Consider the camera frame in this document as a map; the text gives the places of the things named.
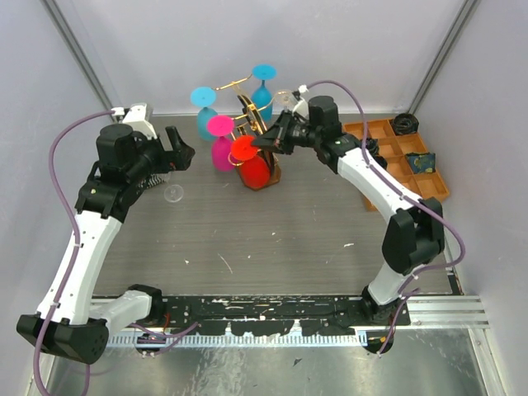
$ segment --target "wall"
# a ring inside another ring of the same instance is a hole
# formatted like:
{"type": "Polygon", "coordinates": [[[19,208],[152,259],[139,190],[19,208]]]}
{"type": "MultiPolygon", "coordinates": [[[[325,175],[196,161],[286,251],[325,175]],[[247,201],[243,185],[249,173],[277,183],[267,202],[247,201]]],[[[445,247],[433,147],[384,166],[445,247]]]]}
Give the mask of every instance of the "wall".
{"type": "MultiPolygon", "coordinates": [[[[102,108],[40,2],[0,2],[0,36],[0,393],[17,396],[27,385],[33,348],[16,323],[35,312],[71,232],[48,176],[48,149],[63,127],[102,108]]],[[[108,120],[75,130],[59,146],[56,166],[70,202],[108,120]]]]}
{"type": "MultiPolygon", "coordinates": [[[[462,0],[58,0],[115,103],[190,113],[216,87],[270,63],[273,91],[333,78],[370,113],[408,109],[462,0]]],[[[249,84],[252,91],[257,82],[249,84]]],[[[337,89],[342,111],[356,108],[337,89]]],[[[239,111],[234,95],[215,108],[239,111]]]]}
{"type": "Polygon", "coordinates": [[[452,191],[467,291],[482,296],[504,369],[526,394],[528,3],[483,0],[417,116],[452,191]]]}

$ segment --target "blue disc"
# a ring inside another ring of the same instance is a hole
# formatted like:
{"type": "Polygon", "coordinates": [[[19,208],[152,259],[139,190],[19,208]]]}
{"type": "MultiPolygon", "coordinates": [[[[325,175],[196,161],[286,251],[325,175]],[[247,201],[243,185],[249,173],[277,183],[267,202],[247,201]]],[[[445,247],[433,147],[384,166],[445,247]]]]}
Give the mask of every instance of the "blue disc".
{"type": "Polygon", "coordinates": [[[191,93],[191,103],[198,107],[207,107],[215,103],[216,92],[213,88],[199,87],[191,93]]]}
{"type": "Polygon", "coordinates": [[[269,64],[258,64],[253,68],[253,76],[260,80],[271,80],[277,75],[277,71],[269,64]]]}

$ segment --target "wooden table surface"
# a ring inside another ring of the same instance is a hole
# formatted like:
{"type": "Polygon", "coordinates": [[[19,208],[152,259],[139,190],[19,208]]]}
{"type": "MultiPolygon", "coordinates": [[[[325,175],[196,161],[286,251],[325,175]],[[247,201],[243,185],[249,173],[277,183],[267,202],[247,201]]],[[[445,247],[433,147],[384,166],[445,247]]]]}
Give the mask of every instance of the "wooden table surface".
{"type": "MultiPolygon", "coordinates": [[[[359,294],[374,279],[386,225],[312,150],[280,157],[280,183],[254,192],[236,172],[215,171],[194,117],[153,124],[162,134],[175,124],[196,150],[191,168],[170,180],[184,197],[165,201],[167,185],[141,196],[108,252],[96,295],[118,295],[134,283],[165,295],[359,294]]],[[[415,285],[450,292],[445,271],[423,274],[415,285]]]]}

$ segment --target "red disc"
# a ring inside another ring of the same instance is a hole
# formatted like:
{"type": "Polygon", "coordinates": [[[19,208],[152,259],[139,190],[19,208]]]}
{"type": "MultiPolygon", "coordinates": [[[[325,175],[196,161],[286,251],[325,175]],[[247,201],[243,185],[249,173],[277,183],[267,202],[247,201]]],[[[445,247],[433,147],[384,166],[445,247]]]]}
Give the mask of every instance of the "red disc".
{"type": "Polygon", "coordinates": [[[253,147],[251,142],[255,139],[254,136],[245,134],[237,137],[231,146],[231,155],[238,161],[248,161],[255,157],[258,153],[258,148],[253,147]]]}
{"type": "Polygon", "coordinates": [[[270,168],[266,161],[259,156],[255,156],[240,166],[240,175],[244,184],[251,188],[264,187],[271,177],[270,168]]]}

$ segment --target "scratch on table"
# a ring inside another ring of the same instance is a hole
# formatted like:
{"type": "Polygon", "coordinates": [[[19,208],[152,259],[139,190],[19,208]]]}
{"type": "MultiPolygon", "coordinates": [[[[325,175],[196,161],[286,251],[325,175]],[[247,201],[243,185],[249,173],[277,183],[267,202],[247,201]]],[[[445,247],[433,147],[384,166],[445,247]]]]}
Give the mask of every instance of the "scratch on table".
{"type": "Polygon", "coordinates": [[[220,257],[222,259],[223,262],[225,262],[225,265],[228,266],[228,269],[229,269],[229,272],[231,272],[231,274],[233,274],[233,270],[231,269],[231,267],[229,266],[228,262],[225,261],[225,258],[222,257],[222,255],[220,253],[218,253],[218,257],[220,257]]]}

